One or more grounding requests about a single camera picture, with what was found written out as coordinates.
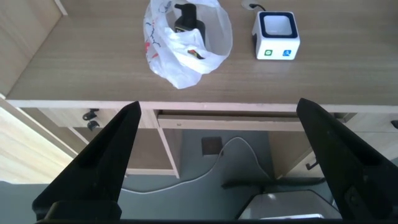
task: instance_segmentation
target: blue icon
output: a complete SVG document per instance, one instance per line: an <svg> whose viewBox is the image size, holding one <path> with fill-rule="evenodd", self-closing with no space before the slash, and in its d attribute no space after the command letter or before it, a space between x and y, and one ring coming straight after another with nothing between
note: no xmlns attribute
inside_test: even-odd
<svg viewBox="0 0 398 224"><path fill-rule="evenodd" d="M292 50L284 50L284 57L289 57L292 53Z"/></svg>

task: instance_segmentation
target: cabinet handle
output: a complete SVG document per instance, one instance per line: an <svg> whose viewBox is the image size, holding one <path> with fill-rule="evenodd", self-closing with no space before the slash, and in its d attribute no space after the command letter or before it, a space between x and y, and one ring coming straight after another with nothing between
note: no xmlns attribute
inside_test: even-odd
<svg viewBox="0 0 398 224"><path fill-rule="evenodd" d="M96 121L90 121L89 123L87 123L87 128L90 131L93 131L96 127L99 127L99 126L100 126L100 124L98 124L98 122L96 122Z"/></svg>
<svg viewBox="0 0 398 224"><path fill-rule="evenodd" d="M398 120L391 121L391 124L393 125L394 128L398 129Z"/></svg>
<svg viewBox="0 0 398 224"><path fill-rule="evenodd" d="M307 168L307 170L311 170L312 168L316 167L319 164L318 161L315 161L314 164L310 165L310 164L306 164L305 167Z"/></svg>
<svg viewBox="0 0 398 224"><path fill-rule="evenodd" d="M87 112L83 114L83 120L89 121L91 119L94 119L97 117L97 114L95 112L99 111L100 109L90 109L90 112Z"/></svg>

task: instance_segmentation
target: black bottle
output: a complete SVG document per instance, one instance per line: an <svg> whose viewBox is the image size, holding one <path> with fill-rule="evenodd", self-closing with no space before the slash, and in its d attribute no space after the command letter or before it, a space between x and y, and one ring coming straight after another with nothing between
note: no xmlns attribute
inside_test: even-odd
<svg viewBox="0 0 398 224"><path fill-rule="evenodd" d="M200 31L201 37L203 38L203 43L205 44L206 33L205 24L197 20L197 7L194 4L176 4L174 5L176 9L181 9L181 16L175 21L174 27L176 32L190 31L193 29L198 29Z"/></svg>

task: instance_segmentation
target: white object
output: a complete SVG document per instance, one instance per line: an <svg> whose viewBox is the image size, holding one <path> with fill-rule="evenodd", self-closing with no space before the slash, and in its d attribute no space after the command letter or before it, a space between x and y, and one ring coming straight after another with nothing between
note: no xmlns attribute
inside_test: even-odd
<svg viewBox="0 0 398 224"><path fill-rule="evenodd" d="M174 32L174 22L181 16L174 5L186 3L197 7L197 19L206 26L206 45L198 29ZM144 16L144 38L150 69L178 89L196 85L203 74L218 68L233 44L231 22L217 0L151 0Z"/></svg>
<svg viewBox="0 0 398 224"><path fill-rule="evenodd" d="M258 12L252 35L257 59L293 60L300 46L292 12Z"/></svg>
<svg viewBox="0 0 398 224"><path fill-rule="evenodd" d="M175 185L171 185L170 187L165 187L165 188L158 189L158 190L151 190L151 191L148 191L148 192L138 192L138 191L135 191L135 190L129 190L129 189L124 189L124 188L122 188L122 190L125 191L125 192L130 192L130 193L140 194L140 195L153 194L153 193L157 193L157 192L162 192L162 191L164 191L164 190L169 190L169 189L172 189L172 188L174 188L174 187L178 187L178 186L183 185L183 184L188 184L188 183L192 183L192 182L195 182L195 181L197 181L197 180L200 180L200 179L206 177L209 173L211 173L211 172L213 171L213 169L214 169L214 167L216 166L217 162L219 161L219 159L220 159L220 157L221 157L221 153L224 151L225 147L226 147L228 144L230 144L232 141L236 140L236 139L243 141L243 142L249 147L251 153L253 154L253 156L254 156L254 158L255 158L255 160L256 160L256 164L257 164L258 168L262 171L262 173L265 175L265 177L266 177L267 179L271 179L271 178L269 177L269 175L267 174L267 172L260 166L259 159L257 158L257 155L256 155L256 153L254 152L254 149L250 146L250 144L249 144L246 140L244 140L242 137L233 137L233 138L231 138L230 140L228 140L228 142L225 143L225 145L224 145L223 148L221 149L220 153L218 153L216 162L213 164L213 166L210 168L210 170L208 170L208 171L205 172L204 174L200 175L199 177L196 177L196 178L191 179L191 180L186 180L186 181L183 181L183 182L178 183L178 184L175 184Z"/></svg>

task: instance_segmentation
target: desk surface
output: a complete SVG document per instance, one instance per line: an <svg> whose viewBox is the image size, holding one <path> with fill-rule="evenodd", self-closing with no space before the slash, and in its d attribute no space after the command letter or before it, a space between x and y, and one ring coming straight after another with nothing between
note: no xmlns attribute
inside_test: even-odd
<svg viewBox="0 0 398 224"><path fill-rule="evenodd" d="M398 106L398 1L260 1L269 11L294 12L302 42L292 62L256 60L253 11L240 0L220 2L233 25L233 49L196 86L177 90L149 70L142 34L147 1L67 0L69 16L7 99L25 106L35 100L295 105L305 97L324 105Z"/></svg>

